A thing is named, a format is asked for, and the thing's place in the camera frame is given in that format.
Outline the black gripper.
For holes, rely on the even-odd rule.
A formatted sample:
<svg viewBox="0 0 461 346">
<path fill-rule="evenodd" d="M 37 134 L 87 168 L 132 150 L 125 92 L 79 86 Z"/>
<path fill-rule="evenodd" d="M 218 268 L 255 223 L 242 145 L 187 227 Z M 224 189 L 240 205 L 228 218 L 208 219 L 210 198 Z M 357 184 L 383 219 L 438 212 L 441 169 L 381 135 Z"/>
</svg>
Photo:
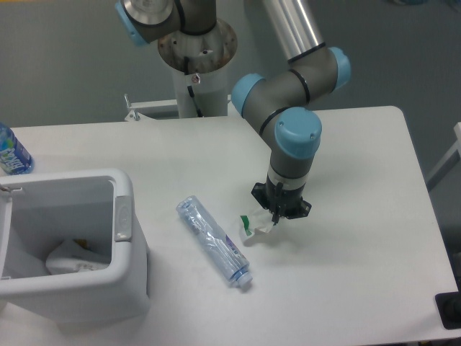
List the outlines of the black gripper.
<svg viewBox="0 0 461 346">
<path fill-rule="evenodd" d="M 263 209 L 272 214 L 272 223 L 276 226 L 280 218 L 296 219 L 309 215 L 312 205 L 303 199 L 304 186 L 289 189 L 288 184 L 275 184 L 267 177 L 265 183 L 254 185 L 251 194 Z"/>
</svg>

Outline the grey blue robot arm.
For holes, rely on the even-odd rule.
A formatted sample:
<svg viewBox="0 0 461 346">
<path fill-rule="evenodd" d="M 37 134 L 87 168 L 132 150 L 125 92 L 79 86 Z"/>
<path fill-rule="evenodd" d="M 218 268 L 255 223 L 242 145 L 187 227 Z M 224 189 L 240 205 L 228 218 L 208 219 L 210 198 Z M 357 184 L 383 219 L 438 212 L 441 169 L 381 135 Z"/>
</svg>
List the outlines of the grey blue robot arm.
<svg viewBox="0 0 461 346">
<path fill-rule="evenodd" d="M 233 88 L 224 73 L 238 41 L 214 1 L 118 1 L 115 9 L 136 45 L 157 44 L 172 72 L 180 117 L 224 116 L 233 105 L 270 147 L 266 181 L 251 193 L 277 223 L 310 212 L 303 189 L 322 125 L 307 106 L 345 85 L 351 65 L 341 49 L 325 44 L 306 1 L 262 6 L 289 69 L 273 79 L 248 74 Z"/>
</svg>

